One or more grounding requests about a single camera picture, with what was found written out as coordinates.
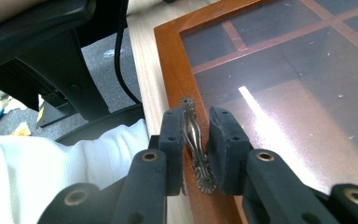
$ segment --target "floor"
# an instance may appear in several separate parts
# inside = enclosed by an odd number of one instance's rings
[[[115,41],[116,35],[111,35],[82,49],[92,78],[108,104],[110,112],[133,105],[133,101],[121,89],[117,82],[113,55],[105,54],[108,50],[114,49]],[[138,99],[141,99],[132,56],[130,36],[127,29],[124,32],[121,49],[121,73],[131,91]],[[31,136],[57,139],[65,133],[69,133],[73,129],[87,123],[79,114],[75,114],[67,119],[51,124],[48,127],[36,128],[37,115],[38,113],[31,109],[17,109],[10,111],[8,114],[4,114],[2,118],[0,118],[0,135],[11,134],[25,121],[30,128]]]

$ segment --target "wooden frame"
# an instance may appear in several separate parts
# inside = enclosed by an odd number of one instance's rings
[[[158,54],[160,57],[169,106],[170,108],[177,107],[184,95],[189,95],[195,99],[198,122],[202,133],[207,133],[209,131],[208,115],[204,109],[194,74],[227,61],[260,51],[261,49],[278,45],[304,34],[309,34],[326,26],[334,27],[334,29],[348,38],[358,48],[358,34],[343,22],[349,18],[358,16],[358,8],[340,15],[332,15],[314,0],[300,0],[302,4],[315,12],[322,20],[287,35],[264,41],[252,46],[250,49],[246,47],[241,38],[238,38],[239,35],[235,29],[233,29],[232,24],[230,22],[224,22],[223,27],[233,40],[233,45],[236,47],[237,51],[213,60],[212,62],[200,64],[191,68],[186,57],[185,48],[182,44],[181,36],[183,34],[194,31],[207,24],[222,21],[243,10],[256,7],[263,2],[266,1],[222,0],[155,28]],[[202,136],[202,141],[203,144],[207,142],[206,134]],[[188,153],[185,153],[185,178],[190,205],[196,223],[223,223],[226,221],[228,223],[240,222],[241,211],[238,212],[232,198],[224,197],[219,193],[215,193],[212,196],[204,195],[197,189],[195,184],[196,177],[192,171]]]

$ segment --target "office chair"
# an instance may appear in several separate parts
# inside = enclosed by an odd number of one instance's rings
[[[38,127],[76,112],[88,121],[110,115],[76,34],[95,8],[96,0],[47,1],[0,24],[0,90],[36,111],[40,94]]]

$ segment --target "person's arm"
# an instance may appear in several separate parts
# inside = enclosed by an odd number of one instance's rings
[[[0,22],[48,0],[0,0]]]

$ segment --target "white cloth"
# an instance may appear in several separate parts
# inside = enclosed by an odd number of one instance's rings
[[[75,183],[106,188],[128,173],[134,155],[147,145],[143,119],[72,147],[47,138],[0,136],[0,223],[36,223],[57,193]]]

